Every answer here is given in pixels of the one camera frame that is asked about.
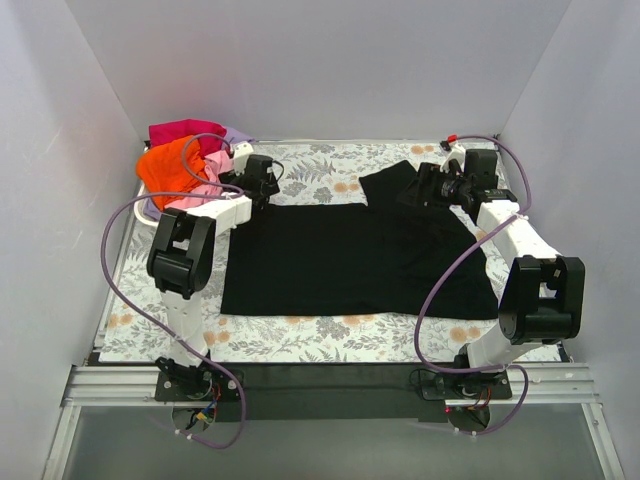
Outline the black t shirt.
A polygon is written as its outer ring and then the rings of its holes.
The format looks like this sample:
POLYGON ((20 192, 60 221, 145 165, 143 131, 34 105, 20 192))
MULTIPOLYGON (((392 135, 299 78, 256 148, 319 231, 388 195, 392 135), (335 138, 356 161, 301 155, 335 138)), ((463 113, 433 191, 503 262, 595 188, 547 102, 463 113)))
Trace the black t shirt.
POLYGON ((269 205, 231 234, 221 311, 416 315, 474 235, 450 210, 398 201, 407 161, 360 178, 365 203, 269 205))

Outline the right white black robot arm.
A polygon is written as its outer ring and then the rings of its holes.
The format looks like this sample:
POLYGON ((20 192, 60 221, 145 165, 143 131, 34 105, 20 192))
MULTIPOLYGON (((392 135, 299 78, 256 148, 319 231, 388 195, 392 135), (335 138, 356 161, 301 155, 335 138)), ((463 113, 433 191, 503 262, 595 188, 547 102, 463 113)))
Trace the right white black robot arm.
POLYGON ((452 375, 454 389, 475 397, 489 384, 490 372, 505 370, 522 355, 577 336, 581 326, 586 268, 577 257, 561 255, 529 223, 527 204, 519 204, 498 186, 498 153, 491 149, 453 147, 441 165, 423 163, 399 196, 416 207, 459 206, 485 237, 464 251, 429 292, 439 289, 481 245, 492 242, 509 264, 498 307, 498 321, 467 344, 451 367, 428 363, 428 369, 452 375))

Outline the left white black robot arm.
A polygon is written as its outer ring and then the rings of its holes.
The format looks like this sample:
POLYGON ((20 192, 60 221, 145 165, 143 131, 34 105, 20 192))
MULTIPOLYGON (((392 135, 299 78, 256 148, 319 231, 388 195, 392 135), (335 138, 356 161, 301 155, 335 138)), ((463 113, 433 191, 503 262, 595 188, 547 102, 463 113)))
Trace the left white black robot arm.
POLYGON ((202 290, 209 282, 216 237, 248 222, 255 210, 264 208, 279 192, 278 161, 251 154, 235 160, 224 174, 242 196, 225 193, 195 207, 168 208, 162 213, 147 261, 166 308, 167 326, 176 334, 170 353, 156 360, 160 371, 193 400, 205 398, 213 377, 203 359, 209 347, 204 338, 201 314, 202 290))

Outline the pink t shirt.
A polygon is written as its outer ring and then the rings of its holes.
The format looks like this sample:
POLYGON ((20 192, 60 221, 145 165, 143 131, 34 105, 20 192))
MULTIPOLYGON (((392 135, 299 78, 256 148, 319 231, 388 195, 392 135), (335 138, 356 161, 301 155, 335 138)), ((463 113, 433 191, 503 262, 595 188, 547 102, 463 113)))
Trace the pink t shirt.
MULTIPOLYGON (((229 157, 229 154, 226 150, 220 150, 206 155, 202 159, 202 164, 204 168, 198 173, 198 175, 204 177, 209 182, 216 183, 220 183, 220 174, 229 173, 233 167, 232 159, 229 157)), ((187 192, 217 196, 222 193, 222 189, 220 187, 198 182, 196 186, 188 187, 187 192)), ((190 208, 199 207, 208 202, 208 198, 179 197, 168 203, 165 206, 165 209, 176 208, 180 210, 187 210, 190 208)))

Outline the lavender t shirt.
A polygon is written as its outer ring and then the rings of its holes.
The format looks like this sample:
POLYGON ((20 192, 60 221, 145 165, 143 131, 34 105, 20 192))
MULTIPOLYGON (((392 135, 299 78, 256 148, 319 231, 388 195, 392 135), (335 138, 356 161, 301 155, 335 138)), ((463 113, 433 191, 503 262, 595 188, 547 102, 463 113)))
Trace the lavender t shirt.
POLYGON ((225 142, 229 145, 235 145, 238 143, 247 142, 252 144, 256 139, 246 133, 243 133, 233 127, 226 126, 226 134, 224 136, 225 142))

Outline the orange t shirt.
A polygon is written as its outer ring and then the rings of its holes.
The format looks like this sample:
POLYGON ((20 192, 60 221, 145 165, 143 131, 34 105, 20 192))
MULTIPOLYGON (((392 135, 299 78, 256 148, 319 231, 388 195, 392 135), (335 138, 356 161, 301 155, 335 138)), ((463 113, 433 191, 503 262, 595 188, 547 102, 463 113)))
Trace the orange t shirt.
POLYGON ((150 193, 172 192, 172 195, 152 199, 159 210, 181 200, 183 193, 198 187, 208 188, 201 179, 207 179, 206 163, 200 153, 200 144, 192 136, 152 147, 136 165, 136 174, 150 193))

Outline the magenta t shirt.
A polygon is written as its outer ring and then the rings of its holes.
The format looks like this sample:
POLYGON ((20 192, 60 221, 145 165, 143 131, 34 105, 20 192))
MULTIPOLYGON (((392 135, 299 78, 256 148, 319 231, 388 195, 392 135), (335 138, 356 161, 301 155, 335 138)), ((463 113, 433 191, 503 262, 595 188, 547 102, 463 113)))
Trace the magenta t shirt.
POLYGON ((152 147, 171 143, 175 140, 203 133, 214 134, 214 137, 199 137, 200 152, 206 156, 219 150, 225 150, 223 139, 227 130, 222 125, 198 119, 184 119, 149 126, 149 140, 152 147))

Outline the white plastic laundry basket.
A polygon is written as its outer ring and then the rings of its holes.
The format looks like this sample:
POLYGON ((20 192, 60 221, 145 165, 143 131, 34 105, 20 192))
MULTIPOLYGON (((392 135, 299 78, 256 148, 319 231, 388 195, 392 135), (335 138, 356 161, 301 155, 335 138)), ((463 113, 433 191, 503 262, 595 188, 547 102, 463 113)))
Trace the white plastic laundry basket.
POLYGON ((161 211, 151 198, 136 201, 133 206, 133 213, 138 222, 151 228, 158 226, 161 217, 161 211))

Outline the floral patterned table mat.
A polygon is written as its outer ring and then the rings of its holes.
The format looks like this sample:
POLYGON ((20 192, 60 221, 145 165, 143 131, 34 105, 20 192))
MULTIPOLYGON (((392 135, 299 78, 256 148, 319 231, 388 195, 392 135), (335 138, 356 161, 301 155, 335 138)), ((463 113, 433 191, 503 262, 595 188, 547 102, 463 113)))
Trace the floral patterned table mat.
MULTIPOLYGON (((259 143, 260 154, 283 163, 277 205, 362 203, 359 177, 407 160, 441 163, 434 144, 259 143)), ((164 319, 160 294, 146 273, 154 228, 137 203, 116 264, 119 289, 149 314, 164 319)), ((413 362, 415 319, 382 313, 334 317, 224 316, 222 300, 228 235, 216 241, 212 277, 203 292, 204 339, 219 362, 413 362)), ((105 310, 95 341, 101 363, 151 363, 167 353, 169 336, 118 297, 105 310)))

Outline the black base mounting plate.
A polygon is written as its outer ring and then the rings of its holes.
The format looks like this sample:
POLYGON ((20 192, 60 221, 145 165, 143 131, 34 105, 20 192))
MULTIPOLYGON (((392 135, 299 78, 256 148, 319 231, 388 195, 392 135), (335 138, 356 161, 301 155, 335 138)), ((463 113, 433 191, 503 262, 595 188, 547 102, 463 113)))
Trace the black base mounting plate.
POLYGON ((217 403, 217 419, 417 419, 443 423, 447 401, 507 400, 506 373, 451 375, 421 363, 226 363, 177 367, 157 361, 155 400, 217 403))

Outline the aluminium frame rail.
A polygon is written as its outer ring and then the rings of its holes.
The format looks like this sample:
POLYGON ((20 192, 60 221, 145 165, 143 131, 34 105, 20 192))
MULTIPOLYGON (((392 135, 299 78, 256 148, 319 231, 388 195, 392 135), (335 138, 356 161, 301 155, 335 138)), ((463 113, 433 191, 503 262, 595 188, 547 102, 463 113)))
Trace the aluminium frame rail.
MULTIPOLYGON (((528 381, 510 371, 509 399, 491 396, 490 404, 514 405, 527 387, 528 404, 598 403, 600 395, 589 367, 580 363, 526 363, 528 381)), ((71 369, 64 406, 159 406, 154 399, 159 372, 151 366, 83 366, 71 369)))

